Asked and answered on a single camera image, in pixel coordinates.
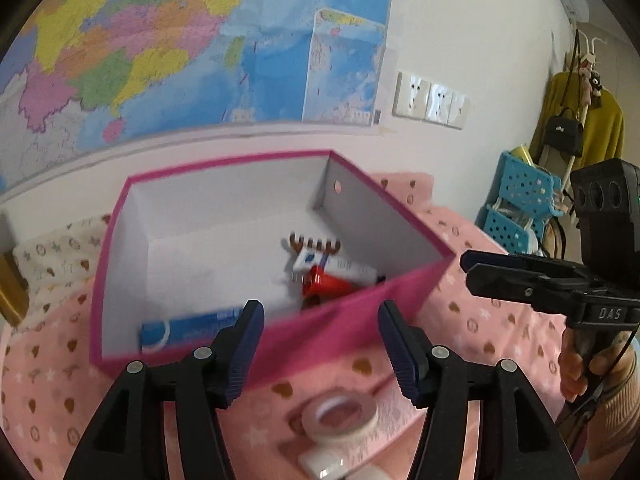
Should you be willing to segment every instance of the red toothpaste cap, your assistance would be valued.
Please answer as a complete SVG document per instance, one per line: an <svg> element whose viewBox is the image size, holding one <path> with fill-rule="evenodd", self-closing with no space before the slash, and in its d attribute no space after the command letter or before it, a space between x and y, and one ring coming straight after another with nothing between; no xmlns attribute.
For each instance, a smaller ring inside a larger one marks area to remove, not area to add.
<svg viewBox="0 0 640 480"><path fill-rule="evenodd" d="M353 283L336 278L324 272L320 266L313 266L302 281L302 295L305 298L320 296L321 298L341 298L356 292L359 287Z"/></svg>

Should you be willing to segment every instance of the colorful map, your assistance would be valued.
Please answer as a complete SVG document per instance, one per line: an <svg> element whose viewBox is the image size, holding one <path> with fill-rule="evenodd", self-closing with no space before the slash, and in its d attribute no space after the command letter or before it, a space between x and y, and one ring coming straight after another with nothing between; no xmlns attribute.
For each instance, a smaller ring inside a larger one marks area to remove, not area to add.
<svg viewBox="0 0 640 480"><path fill-rule="evenodd" d="M0 63L0 192L145 136L368 125L391 0L44 0Z"/></svg>

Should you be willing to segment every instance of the tape roll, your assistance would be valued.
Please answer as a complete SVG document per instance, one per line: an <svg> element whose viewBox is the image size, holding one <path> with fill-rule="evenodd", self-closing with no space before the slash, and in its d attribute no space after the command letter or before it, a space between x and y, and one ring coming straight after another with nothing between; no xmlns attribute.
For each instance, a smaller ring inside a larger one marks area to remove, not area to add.
<svg viewBox="0 0 640 480"><path fill-rule="evenodd" d="M322 419L339 406L357 406L356 412L337 425L323 424ZM312 400L302 411L302 427L318 444L340 444L369 433L378 422L378 404L368 394L334 390Z"/></svg>

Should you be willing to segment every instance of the open box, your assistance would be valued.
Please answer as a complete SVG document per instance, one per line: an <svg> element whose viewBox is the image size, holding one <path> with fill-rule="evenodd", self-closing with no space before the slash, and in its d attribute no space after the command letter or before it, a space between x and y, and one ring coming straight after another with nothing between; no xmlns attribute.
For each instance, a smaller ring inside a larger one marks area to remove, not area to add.
<svg viewBox="0 0 640 480"><path fill-rule="evenodd" d="M289 234L342 243L339 256L387 276L300 312ZM377 309L411 319L454 253L403 204L334 152L267 153L130 177L104 239L90 358L107 373L132 360L181 359L207 341L140 353L145 321L262 302L267 326L249 385L290 376L379 340Z"/></svg>

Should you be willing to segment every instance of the hand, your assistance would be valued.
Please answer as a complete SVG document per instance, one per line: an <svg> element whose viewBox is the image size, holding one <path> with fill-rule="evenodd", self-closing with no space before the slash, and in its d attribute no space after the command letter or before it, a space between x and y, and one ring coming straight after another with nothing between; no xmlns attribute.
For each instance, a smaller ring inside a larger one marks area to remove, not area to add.
<svg viewBox="0 0 640 480"><path fill-rule="evenodd" d="M613 344L596 354L589 363L589 370L598 376L607 373L613 362L622 351L631 332L621 332L613 341ZM636 352L633 346L629 346L620 362L611 371L605 381L605 389L615 388L622 383L631 372L635 364ZM574 402L578 396L587 391L587 377L584 375L584 363L582 357L575 350L575 332L566 328L562 334L562 351L558 357L560 365L560 392L569 402Z"/></svg>

